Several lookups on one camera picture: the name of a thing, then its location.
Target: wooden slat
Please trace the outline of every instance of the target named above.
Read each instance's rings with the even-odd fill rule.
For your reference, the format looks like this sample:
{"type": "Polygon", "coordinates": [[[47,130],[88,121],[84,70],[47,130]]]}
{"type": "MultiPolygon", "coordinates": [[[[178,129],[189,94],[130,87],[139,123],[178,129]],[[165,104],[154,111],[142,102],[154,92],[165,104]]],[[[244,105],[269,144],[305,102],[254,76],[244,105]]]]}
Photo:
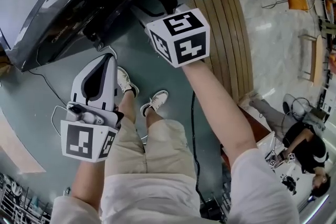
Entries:
{"type": "MultiPolygon", "coordinates": [[[[209,18],[209,14],[208,11],[206,9],[205,3],[203,0],[195,0],[196,3],[196,7],[200,9],[200,11],[205,14],[205,18],[208,21],[209,24],[211,24],[210,22],[210,18],[209,18]]],[[[231,83],[230,83],[230,75],[228,73],[228,67],[227,67],[227,61],[226,61],[226,55],[224,52],[221,50],[218,50],[217,46],[216,46],[216,40],[214,37],[214,33],[211,27],[210,30],[210,54],[211,54],[211,58],[212,58],[212,63],[213,63],[213,68],[214,71],[216,71],[216,73],[221,77],[221,79],[219,81],[222,81],[222,84],[224,86],[224,88],[226,90],[229,90],[229,92],[231,92],[231,83]]]]}
{"type": "MultiPolygon", "coordinates": [[[[191,9],[193,9],[193,8],[197,8],[196,7],[196,3],[195,3],[195,1],[196,0],[188,0],[187,2],[186,2],[186,5],[189,7],[189,8],[191,8],[191,9]]],[[[207,14],[205,13],[205,12],[203,12],[201,9],[200,9],[200,11],[202,12],[202,14],[204,15],[204,17],[206,18],[207,16],[207,14]]],[[[212,45],[212,43],[213,43],[214,41],[212,40],[211,41],[211,37],[210,37],[210,48],[211,48],[211,45],[212,45]]],[[[221,77],[221,75],[222,74],[216,74],[215,72],[214,72],[214,68],[213,68],[213,66],[214,65],[217,65],[218,63],[215,63],[215,64],[213,64],[212,63],[212,59],[211,59],[211,55],[210,55],[210,57],[206,57],[206,58],[204,58],[204,62],[205,62],[205,64],[209,67],[209,69],[211,70],[211,72],[212,73],[214,73],[215,74],[215,76],[217,77],[221,77]]]]}
{"type": "Polygon", "coordinates": [[[212,12],[208,10],[208,14],[210,16],[211,13],[213,13],[213,16],[217,19],[219,22],[220,27],[220,34],[222,36],[224,44],[217,44],[217,47],[225,48],[226,56],[227,56],[227,63],[229,68],[229,74],[230,74],[230,82],[231,82],[231,89],[232,89],[232,98],[234,101],[239,101],[239,88],[238,88],[238,76],[237,76],[237,69],[236,69],[236,63],[235,63],[235,55],[232,47],[232,41],[230,37],[229,27],[226,20],[226,16],[223,10],[223,6],[221,3],[221,0],[212,0],[212,12]]]}
{"type": "Polygon", "coordinates": [[[241,58],[241,67],[243,69],[243,83],[244,83],[244,94],[249,92],[249,86],[248,86],[248,71],[247,71],[247,59],[246,59],[246,52],[245,52],[245,45],[244,45],[244,39],[242,34],[242,27],[240,26],[238,12],[236,8],[236,4],[234,0],[228,0],[230,9],[232,12],[233,22],[236,28],[236,34],[238,39],[238,45],[239,45],[239,51],[240,51],[240,58],[241,58]]]}
{"type": "Polygon", "coordinates": [[[250,50],[250,44],[248,41],[248,35],[247,35],[247,29],[244,19],[244,14],[242,10],[242,6],[240,5],[239,0],[234,0],[236,4],[236,9],[239,16],[239,22],[241,26],[241,32],[243,35],[244,45],[245,45],[245,53],[246,53],[246,60],[247,60],[247,72],[248,72],[248,85],[249,85],[249,91],[253,91],[253,70],[252,70],[252,58],[251,58],[251,50],[250,50]]]}
{"type": "Polygon", "coordinates": [[[238,38],[236,33],[235,24],[233,22],[233,16],[230,9],[230,5],[228,0],[220,0],[222,1],[221,5],[224,9],[226,21],[229,26],[229,33],[231,37],[231,43],[233,47],[233,52],[235,55],[235,64],[237,69],[237,80],[238,80],[238,92],[239,92],[239,98],[242,98],[244,96],[245,90],[244,90],[244,78],[243,78],[243,68],[242,68],[242,59],[240,57],[240,50],[238,45],[238,38]]]}

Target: seated person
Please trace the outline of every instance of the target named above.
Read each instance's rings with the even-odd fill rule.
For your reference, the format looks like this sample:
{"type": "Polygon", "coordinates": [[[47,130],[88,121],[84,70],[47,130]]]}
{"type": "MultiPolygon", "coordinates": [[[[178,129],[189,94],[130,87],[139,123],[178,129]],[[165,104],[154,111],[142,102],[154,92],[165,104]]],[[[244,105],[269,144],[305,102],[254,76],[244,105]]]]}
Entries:
{"type": "Polygon", "coordinates": [[[311,194],[315,197],[326,194],[330,187],[330,176],[324,169],[328,152],[313,126],[298,122],[291,114],[285,116],[272,108],[266,100],[254,99],[249,104],[265,117],[275,136],[287,148],[280,155],[287,158],[289,153],[294,153],[302,171],[315,174],[311,194]]]}

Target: white sneaker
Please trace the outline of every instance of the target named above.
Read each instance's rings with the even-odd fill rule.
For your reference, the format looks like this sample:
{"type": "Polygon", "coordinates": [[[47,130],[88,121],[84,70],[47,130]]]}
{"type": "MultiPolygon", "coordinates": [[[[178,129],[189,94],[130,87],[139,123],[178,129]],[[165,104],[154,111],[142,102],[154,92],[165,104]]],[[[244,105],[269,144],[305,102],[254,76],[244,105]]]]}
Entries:
{"type": "Polygon", "coordinates": [[[165,91],[165,90],[158,91],[153,96],[153,98],[149,99],[148,103],[146,103],[146,104],[144,104],[140,107],[141,114],[143,116],[146,116],[145,111],[146,111],[147,108],[150,108],[150,107],[152,109],[154,109],[154,111],[157,111],[160,108],[160,106],[162,106],[166,102],[167,98],[168,98],[168,92],[167,91],[165,91]]]}
{"type": "Polygon", "coordinates": [[[135,97],[139,95],[139,88],[131,82],[130,77],[128,76],[125,69],[123,69],[122,67],[118,67],[117,77],[118,85],[121,88],[123,94],[125,94],[126,91],[132,90],[132,88],[134,88],[135,97]]]}

